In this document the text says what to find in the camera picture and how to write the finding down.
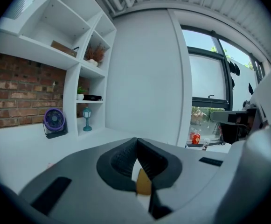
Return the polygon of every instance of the white shelving unit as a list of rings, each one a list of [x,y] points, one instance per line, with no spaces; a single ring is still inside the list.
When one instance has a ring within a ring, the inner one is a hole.
[[[68,132],[82,139],[105,129],[105,99],[108,68],[116,28],[95,0],[34,0],[16,19],[0,20],[0,53],[25,58],[66,70],[63,112]],[[51,47],[56,41],[70,49],[79,47],[73,57]],[[88,45],[105,49],[100,67],[84,60]],[[78,101],[79,77],[90,80],[90,95],[103,101]],[[90,125],[84,132],[84,118],[76,117],[76,105],[88,103]]]

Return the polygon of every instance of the ceiling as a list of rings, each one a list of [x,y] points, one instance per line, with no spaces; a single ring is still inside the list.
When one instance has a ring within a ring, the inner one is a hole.
[[[101,0],[107,12],[112,16],[126,14],[128,12],[151,9],[172,4],[191,8],[203,9],[205,13],[220,15],[221,20],[228,20],[231,25],[250,40],[262,51],[271,63],[271,16],[260,0],[135,0],[132,7],[127,7],[118,0],[123,9],[119,10],[113,0]]]

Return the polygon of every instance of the tree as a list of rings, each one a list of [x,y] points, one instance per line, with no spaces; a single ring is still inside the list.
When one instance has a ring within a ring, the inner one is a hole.
[[[211,47],[211,51],[212,51],[212,52],[218,53],[217,50],[216,50],[216,47]],[[234,59],[233,57],[231,57],[230,55],[228,55],[227,52],[228,52],[228,51],[227,51],[226,49],[224,49],[225,56],[226,56],[227,58]]]
[[[244,64],[247,68],[253,70],[253,66],[251,64],[251,62],[248,62],[248,64]]]

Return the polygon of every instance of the black bird decoration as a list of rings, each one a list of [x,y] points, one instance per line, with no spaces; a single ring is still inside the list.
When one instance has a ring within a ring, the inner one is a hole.
[[[232,79],[232,86],[233,86],[233,89],[234,89],[234,87],[235,87],[235,82],[234,82],[233,78],[231,78],[231,79]]]
[[[240,76],[240,69],[239,69],[239,67],[237,66],[237,64],[235,63],[235,70],[236,70],[236,75],[237,76]]]
[[[231,61],[229,61],[229,71],[231,73],[236,74],[236,68],[235,68],[234,64]]]
[[[252,89],[252,86],[250,85],[250,83],[248,83],[248,91],[251,95],[253,95],[253,89]]]

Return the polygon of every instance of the blue lamp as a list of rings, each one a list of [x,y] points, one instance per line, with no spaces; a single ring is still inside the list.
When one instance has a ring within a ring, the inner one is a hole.
[[[91,131],[92,130],[92,127],[89,126],[89,117],[90,117],[91,113],[92,113],[92,110],[89,109],[88,107],[86,107],[83,110],[83,117],[85,118],[85,127],[83,127],[83,131]]]

